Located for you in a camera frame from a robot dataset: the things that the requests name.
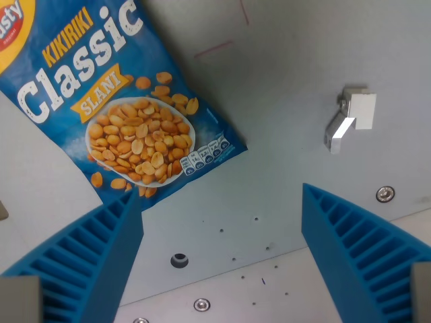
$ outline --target gray metal surface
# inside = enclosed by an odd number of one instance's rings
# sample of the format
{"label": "gray metal surface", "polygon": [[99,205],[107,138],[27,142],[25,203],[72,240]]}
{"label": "gray metal surface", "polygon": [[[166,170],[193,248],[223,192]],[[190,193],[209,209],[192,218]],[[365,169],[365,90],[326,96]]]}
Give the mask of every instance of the gray metal surface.
{"label": "gray metal surface", "polygon": [[[303,182],[386,219],[431,207],[431,2],[245,0],[246,18],[233,0],[145,3],[191,84],[249,151],[143,213],[122,304],[304,247]],[[373,129],[347,132],[331,155],[322,138],[345,85],[378,94]],[[10,239],[33,247],[100,200],[58,147],[1,102],[0,197],[19,233]],[[383,185],[397,191],[387,204],[375,196]],[[170,264],[177,253],[185,268]]]}

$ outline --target metal bracket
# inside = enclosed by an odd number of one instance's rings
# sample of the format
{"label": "metal bracket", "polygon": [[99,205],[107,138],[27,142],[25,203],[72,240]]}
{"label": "metal bracket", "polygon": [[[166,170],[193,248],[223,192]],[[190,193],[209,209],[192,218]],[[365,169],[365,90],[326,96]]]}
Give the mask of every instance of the metal bracket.
{"label": "metal bracket", "polygon": [[351,125],[356,130],[372,129],[377,94],[367,88],[346,88],[339,101],[339,112],[325,131],[324,144],[332,154],[341,150],[341,139]]}

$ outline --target blue snack bag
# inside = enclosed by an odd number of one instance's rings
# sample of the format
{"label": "blue snack bag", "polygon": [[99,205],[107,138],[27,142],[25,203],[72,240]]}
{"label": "blue snack bag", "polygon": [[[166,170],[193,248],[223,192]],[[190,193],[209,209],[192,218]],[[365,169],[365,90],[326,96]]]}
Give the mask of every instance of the blue snack bag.
{"label": "blue snack bag", "polygon": [[138,0],[0,0],[0,90],[103,202],[138,186],[145,210],[246,150]]}

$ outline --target yellow label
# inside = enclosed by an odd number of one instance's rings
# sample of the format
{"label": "yellow label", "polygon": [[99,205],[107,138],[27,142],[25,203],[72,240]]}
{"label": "yellow label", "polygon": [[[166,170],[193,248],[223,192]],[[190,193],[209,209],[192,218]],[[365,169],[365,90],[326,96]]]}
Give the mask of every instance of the yellow label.
{"label": "yellow label", "polygon": [[0,0],[0,73],[24,47],[32,24],[36,0]]}
{"label": "yellow label", "polygon": [[91,119],[129,80],[120,74],[120,65],[112,66],[85,94],[71,107],[81,116],[82,123]]}

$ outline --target brand logo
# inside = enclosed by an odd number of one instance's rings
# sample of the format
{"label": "brand logo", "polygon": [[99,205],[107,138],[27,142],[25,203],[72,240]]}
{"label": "brand logo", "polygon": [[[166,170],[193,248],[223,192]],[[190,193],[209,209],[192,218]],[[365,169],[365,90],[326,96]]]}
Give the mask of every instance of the brand logo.
{"label": "brand logo", "polygon": [[0,9],[0,51],[18,37],[23,23],[24,13],[18,0]]}
{"label": "brand logo", "polygon": [[24,47],[35,9],[36,0],[0,0],[0,74]]}

